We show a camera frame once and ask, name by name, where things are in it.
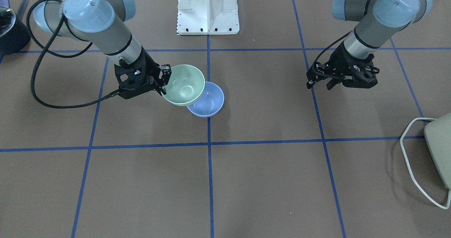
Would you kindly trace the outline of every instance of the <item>white device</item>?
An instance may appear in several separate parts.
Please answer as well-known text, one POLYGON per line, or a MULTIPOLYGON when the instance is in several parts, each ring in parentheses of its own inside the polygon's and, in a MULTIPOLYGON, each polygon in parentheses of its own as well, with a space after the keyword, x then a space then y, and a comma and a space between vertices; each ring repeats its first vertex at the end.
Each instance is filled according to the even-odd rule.
POLYGON ((442 209, 449 209, 451 202, 451 113, 439 119, 424 117, 413 119, 413 121, 410 122, 407 129, 401 136, 400 144, 401 150, 404 154, 404 159, 406 160, 410 177, 412 178, 417 188, 424 194, 424 196, 427 197, 427 199, 429 199, 436 206, 442 209), (427 147, 430 150, 432 159, 434 160, 435 167, 440 174, 445 188, 448 189, 448 200, 445 206, 442 206, 441 204, 435 202, 435 200, 433 200, 418 184, 414 177, 414 174, 412 173, 409 159, 407 158, 406 150, 404 149, 404 145, 402 143, 412 124, 418 120, 432 121, 424 128, 424 137, 426 139, 427 147))
POLYGON ((179 0, 177 34, 237 34, 237 0, 179 0))

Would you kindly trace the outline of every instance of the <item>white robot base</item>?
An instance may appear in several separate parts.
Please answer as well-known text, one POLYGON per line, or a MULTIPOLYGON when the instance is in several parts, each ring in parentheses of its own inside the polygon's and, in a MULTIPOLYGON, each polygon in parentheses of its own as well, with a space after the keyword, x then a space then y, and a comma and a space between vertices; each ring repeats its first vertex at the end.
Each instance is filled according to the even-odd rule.
POLYGON ((237 0, 179 0, 177 34, 238 34, 237 0))

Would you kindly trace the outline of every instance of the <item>floor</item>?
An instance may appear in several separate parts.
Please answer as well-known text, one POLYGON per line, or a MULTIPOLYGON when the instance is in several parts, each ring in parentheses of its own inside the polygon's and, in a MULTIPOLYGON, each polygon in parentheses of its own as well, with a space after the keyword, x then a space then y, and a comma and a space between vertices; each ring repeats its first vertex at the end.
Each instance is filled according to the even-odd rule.
MULTIPOLYGON (((331 2, 238 0, 240 34, 183 37, 177 0, 136 0, 127 25, 154 60, 196 66, 224 90, 209 119, 155 92, 49 109, 29 88, 39 47, 0 58, 0 237, 449 237, 451 210, 414 186, 399 138, 413 118, 451 111, 451 0, 434 0, 427 18, 377 51, 377 86, 307 90, 309 64, 356 24, 333 19, 331 2)), ((11 7, 24 19, 33 3, 11 7)), ((85 45, 60 37, 51 49, 85 45)), ((96 47, 47 55, 36 84, 59 105, 117 88, 96 47)), ((423 126, 406 149, 419 183, 443 202, 423 126)))

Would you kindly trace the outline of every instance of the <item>blue joint cap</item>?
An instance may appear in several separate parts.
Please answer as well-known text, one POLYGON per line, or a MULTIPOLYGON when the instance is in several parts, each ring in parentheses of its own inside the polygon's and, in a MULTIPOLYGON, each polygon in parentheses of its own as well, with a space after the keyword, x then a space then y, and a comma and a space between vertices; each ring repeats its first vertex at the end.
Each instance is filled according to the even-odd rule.
POLYGON ((101 32, 109 28, 116 17, 106 0, 66 0, 63 13, 82 32, 101 32))
POLYGON ((346 0, 333 0, 332 16, 334 18, 346 21, 345 2, 346 0))
POLYGON ((135 16, 136 4, 135 4, 135 0, 122 0, 122 1, 124 2, 124 7, 125 7, 124 21, 127 21, 135 16))
POLYGON ((426 11, 424 12, 423 16, 418 20, 422 20, 429 12, 432 10, 433 0, 426 0, 426 11))
POLYGON ((407 25, 420 10, 418 0, 378 0, 373 7, 374 17, 390 28, 407 25))
POLYGON ((45 5, 47 2, 40 3, 36 6, 36 8, 33 11, 33 17, 34 21, 36 21, 36 24, 44 31, 48 33, 53 33, 52 30, 50 30, 47 21, 45 20, 45 5))

